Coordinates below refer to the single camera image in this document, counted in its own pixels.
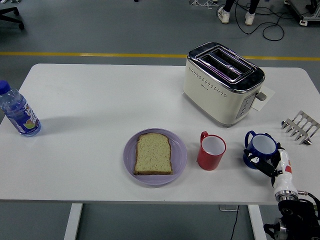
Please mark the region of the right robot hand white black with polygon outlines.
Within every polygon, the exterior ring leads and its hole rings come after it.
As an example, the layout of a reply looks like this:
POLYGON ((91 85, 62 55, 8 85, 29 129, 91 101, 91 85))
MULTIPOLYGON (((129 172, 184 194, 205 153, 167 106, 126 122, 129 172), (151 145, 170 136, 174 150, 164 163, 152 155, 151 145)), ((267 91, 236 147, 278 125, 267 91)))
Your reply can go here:
POLYGON ((284 200, 298 200, 298 190, 293 185, 292 168, 288 152, 278 142, 277 151, 271 157, 271 162, 262 160, 256 154, 245 149, 245 158, 259 171, 271 178, 274 197, 277 202, 284 200))

